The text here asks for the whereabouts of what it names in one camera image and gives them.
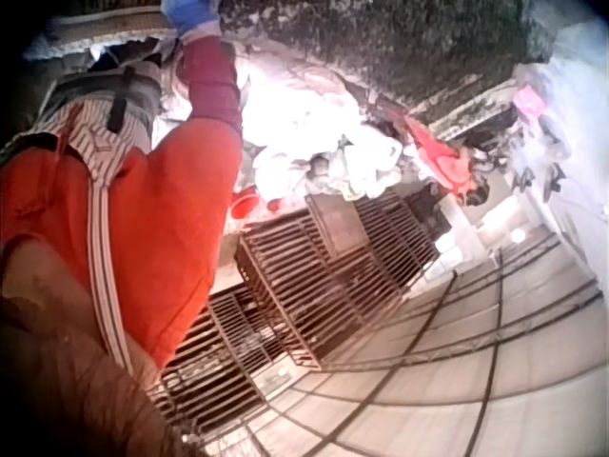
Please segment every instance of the red object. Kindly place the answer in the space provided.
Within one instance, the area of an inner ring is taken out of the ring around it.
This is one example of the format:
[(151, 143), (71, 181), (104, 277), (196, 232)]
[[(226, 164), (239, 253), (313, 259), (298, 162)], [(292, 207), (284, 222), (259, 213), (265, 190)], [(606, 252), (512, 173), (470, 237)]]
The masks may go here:
[(268, 209), (268, 212), (275, 214), (277, 211), (279, 211), (282, 207), (282, 200), (283, 199), (281, 198), (276, 198), (275, 200), (268, 202), (266, 204), (266, 209)]
[(469, 159), (442, 141), (436, 140), (414, 119), (404, 117), (421, 160), (433, 171), (436, 180), (454, 193), (465, 193), (471, 182)]
[(255, 186), (250, 186), (241, 192), (233, 193), (232, 204), (230, 205), (230, 217), (235, 220), (245, 219), (259, 204), (260, 197)]
[[(159, 368), (206, 305), (243, 148), (235, 70), (220, 40), (193, 42), (185, 56), (193, 119), (149, 155), (132, 149), (108, 197), (125, 330)], [(90, 293), (88, 171), (70, 154), (55, 160), (29, 148), (0, 171), (0, 245), (45, 241)], [(33, 186), (51, 165), (53, 186)]]

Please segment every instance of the hand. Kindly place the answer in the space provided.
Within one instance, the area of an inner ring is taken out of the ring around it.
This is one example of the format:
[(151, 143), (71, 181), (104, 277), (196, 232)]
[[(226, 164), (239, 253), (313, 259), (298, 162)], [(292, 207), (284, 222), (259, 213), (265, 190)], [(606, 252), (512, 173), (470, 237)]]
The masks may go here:
[(202, 32), (198, 36), (219, 35), (219, 4), (220, 0), (162, 0), (161, 11), (180, 38), (196, 30)]

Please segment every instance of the light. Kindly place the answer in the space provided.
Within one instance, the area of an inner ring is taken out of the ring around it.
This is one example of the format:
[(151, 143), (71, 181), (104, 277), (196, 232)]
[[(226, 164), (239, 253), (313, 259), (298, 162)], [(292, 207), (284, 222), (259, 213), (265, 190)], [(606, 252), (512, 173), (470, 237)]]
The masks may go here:
[(444, 254), (445, 252), (448, 252), (454, 246), (455, 246), (455, 235), (452, 233), (452, 231), (445, 233), (440, 238), (438, 238), (438, 241), (436, 241), (436, 249), (438, 250), (438, 252), (440, 254)]
[(494, 230), (501, 227), (519, 208), (518, 200), (515, 195), (507, 197), (496, 207), (488, 211), (482, 217), (482, 223), (487, 230)]
[(512, 241), (516, 244), (522, 243), (526, 238), (526, 232), (522, 228), (516, 228), (512, 231)]

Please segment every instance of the person in red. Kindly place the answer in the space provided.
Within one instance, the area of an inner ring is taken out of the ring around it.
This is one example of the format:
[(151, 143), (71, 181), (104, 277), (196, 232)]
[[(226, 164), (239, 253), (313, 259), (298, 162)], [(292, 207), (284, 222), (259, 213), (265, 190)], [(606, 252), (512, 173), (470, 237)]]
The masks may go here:
[(144, 386), (206, 305), (241, 164), (213, 3), (163, 2), (192, 114), (155, 150), (160, 78), (147, 61), (59, 81), (0, 171), (2, 296), (83, 332)]
[(419, 159), (431, 170), (436, 181), (457, 195), (465, 205), (483, 205), (490, 189), (485, 181), (479, 184), (472, 174), (469, 149), (453, 149), (436, 140), (427, 129), (408, 116), (403, 121), (414, 139)]

